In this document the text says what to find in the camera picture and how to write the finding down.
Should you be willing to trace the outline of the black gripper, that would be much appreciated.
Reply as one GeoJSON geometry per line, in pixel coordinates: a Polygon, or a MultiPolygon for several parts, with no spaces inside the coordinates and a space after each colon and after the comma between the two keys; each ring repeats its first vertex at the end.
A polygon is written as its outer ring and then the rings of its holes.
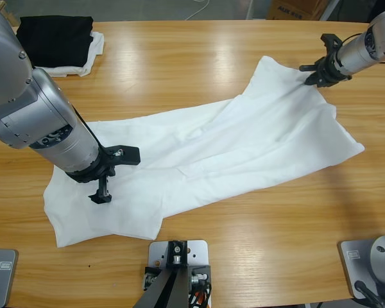
{"type": "Polygon", "coordinates": [[[351,80],[351,75],[344,75],[335,67],[334,55],[323,56],[314,64],[301,65],[299,70],[302,72],[311,72],[305,80],[306,85],[315,85],[317,87],[331,87],[341,81],[351,80]]]}
{"type": "Polygon", "coordinates": [[[88,168],[81,171],[69,172],[67,175],[79,183],[98,180],[99,187],[96,193],[90,195],[89,198],[96,204],[111,202],[112,196],[107,189],[107,177],[116,175],[113,155],[100,153],[88,168]]]}

